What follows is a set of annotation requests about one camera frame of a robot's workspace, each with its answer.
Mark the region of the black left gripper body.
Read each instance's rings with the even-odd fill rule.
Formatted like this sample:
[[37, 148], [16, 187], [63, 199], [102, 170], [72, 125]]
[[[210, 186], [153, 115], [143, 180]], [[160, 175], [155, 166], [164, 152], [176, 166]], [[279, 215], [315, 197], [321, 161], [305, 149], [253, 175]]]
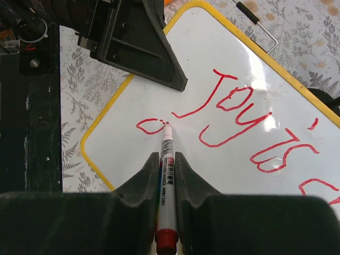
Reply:
[[73, 29], [78, 45], [96, 52], [104, 32], [105, 20], [116, 1], [53, 1], [57, 23]]

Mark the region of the red whiteboard marker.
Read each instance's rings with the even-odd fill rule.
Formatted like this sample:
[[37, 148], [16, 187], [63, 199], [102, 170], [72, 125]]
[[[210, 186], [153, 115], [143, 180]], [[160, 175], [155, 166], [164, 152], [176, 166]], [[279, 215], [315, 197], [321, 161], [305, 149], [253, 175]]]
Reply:
[[172, 128], [165, 124], [160, 151], [160, 181], [157, 226], [155, 232], [156, 253], [176, 254], [179, 239], [175, 196], [175, 151]]

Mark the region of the yellow framed whiteboard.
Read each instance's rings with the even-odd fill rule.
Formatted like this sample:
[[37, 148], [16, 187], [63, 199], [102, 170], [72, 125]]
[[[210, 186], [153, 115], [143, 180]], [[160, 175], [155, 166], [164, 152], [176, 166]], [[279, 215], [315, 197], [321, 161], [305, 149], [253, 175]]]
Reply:
[[105, 184], [138, 172], [169, 123], [218, 191], [316, 196], [339, 211], [339, 117], [207, 2], [182, 6], [165, 32], [186, 88], [126, 78], [81, 140]]

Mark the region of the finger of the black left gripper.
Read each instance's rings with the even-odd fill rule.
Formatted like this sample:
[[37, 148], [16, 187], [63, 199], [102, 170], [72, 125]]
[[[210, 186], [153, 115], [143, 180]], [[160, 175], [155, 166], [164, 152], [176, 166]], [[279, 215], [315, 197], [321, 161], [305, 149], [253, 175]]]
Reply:
[[98, 1], [95, 16], [103, 25], [90, 56], [177, 91], [187, 78], [163, 31], [164, 1]]

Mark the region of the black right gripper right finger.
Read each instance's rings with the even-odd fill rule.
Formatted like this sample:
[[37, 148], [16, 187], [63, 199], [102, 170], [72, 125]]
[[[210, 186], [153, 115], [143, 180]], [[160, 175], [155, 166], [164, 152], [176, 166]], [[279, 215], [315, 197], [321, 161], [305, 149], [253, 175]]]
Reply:
[[184, 254], [339, 254], [339, 222], [320, 198], [222, 194], [180, 152], [175, 179]]

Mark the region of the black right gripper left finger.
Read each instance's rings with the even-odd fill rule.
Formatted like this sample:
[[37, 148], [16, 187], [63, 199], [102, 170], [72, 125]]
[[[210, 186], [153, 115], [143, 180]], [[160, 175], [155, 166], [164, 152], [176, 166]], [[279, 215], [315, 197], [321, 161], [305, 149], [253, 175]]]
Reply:
[[159, 154], [109, 193], [1, 195], [1, 254], [149, 254]]

